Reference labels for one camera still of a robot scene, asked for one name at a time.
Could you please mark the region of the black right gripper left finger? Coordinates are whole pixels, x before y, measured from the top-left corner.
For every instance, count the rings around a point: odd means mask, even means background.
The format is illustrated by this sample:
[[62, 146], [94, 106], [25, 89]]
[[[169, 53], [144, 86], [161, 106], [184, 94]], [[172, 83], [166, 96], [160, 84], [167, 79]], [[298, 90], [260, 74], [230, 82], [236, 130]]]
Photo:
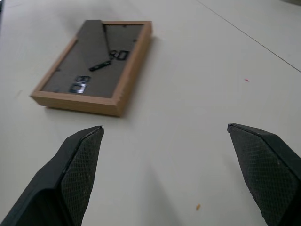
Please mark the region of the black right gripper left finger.
[[34, 175], [3, 226], [80, 226], [92, 193], [103, 126], [66, 138]]

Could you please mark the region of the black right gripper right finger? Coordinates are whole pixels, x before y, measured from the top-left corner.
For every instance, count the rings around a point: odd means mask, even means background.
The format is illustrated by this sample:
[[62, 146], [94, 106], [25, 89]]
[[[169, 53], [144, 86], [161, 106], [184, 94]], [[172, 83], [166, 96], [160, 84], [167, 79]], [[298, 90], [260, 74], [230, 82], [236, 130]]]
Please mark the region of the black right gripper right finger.
[[277, 135], [229, 124], [244, 181], [269, 226], [301, 224], [301, 159]]

